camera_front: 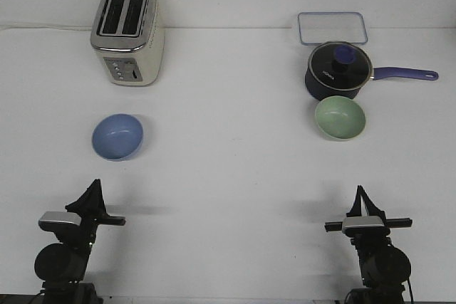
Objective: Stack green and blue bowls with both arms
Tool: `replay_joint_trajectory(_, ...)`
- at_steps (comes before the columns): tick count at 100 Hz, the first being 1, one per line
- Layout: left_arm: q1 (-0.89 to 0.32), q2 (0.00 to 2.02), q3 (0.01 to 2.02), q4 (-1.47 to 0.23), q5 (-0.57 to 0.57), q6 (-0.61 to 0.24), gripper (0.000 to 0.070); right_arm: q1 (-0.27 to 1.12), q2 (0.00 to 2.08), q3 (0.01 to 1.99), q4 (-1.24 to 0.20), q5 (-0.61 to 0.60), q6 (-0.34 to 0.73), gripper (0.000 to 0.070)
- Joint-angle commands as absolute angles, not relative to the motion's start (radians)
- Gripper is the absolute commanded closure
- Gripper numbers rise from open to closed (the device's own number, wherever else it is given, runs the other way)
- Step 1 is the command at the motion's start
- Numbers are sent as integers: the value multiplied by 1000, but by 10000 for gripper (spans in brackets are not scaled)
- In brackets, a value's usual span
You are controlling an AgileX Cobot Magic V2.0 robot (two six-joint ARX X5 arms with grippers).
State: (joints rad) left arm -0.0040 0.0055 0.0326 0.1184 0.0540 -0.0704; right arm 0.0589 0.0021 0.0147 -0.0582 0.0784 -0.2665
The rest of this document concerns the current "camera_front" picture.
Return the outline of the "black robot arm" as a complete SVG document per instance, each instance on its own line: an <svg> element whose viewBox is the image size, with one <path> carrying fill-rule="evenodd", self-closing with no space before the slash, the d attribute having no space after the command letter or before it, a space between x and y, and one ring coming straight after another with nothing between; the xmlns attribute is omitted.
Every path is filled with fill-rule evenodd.
<svg viewBox="0 0 456 304"><path fill-rule="evenodd" d="M363 286L349 290L344 303L404 303L410 285L410 259L392 244L391 229L410 228L410 218L389 219L357 186L351 210L343 221L324 224L327 232L340 231L350 239L358 255Z"/></svg>
<svg viewBox="0 0 456 304"><path fill-rule="evenodd" d="M64 211L47 211L38 220L41 230L57 242L44 247L34 261L42 286L35 295L2 294L2 303L103 303L93 283L83 281L100 225L123 226L125 217L107 213L102 185L90 186Z"/></svg>

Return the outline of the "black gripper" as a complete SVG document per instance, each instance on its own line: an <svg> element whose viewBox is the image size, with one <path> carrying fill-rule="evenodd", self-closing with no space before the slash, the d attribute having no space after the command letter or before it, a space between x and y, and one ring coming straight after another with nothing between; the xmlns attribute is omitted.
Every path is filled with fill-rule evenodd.
<svg viewBox="0 0 456 304"><path fill-rule="evenodd" d="M58 240L72 247L90 245L95 242L96 231L100 225L124 226L124 216L107 213L101 180L95 179L84 193L74 202L65 206L67 211L84 211L78 214L81 225L74 229L64 229L55 233Z"/></svg>
<svg viewBox="0 0 456 304"><path fill-rule="evenodd" d="M394 218L394 219L387 219L385 212L379 209L367 195L366 191L363 189L361 185L357 186L355 199L353 202L353 206L351 210L347 213L347 216L362 216L362 198L364 202L364 207L368 216L377 216L383 220L385 224L385 228L379 229L365 229L362 231L357 232L351 236L348 236L350 239L354 241L356 239L367 239L370 240L381 240L383 241L386 239L391 229L399 229L399 228L410 228L413 225L413 220L411 218ZM342 221L329 221L324 224L324 228L326 232L336 232L341 231L342 229Z"/></svg>

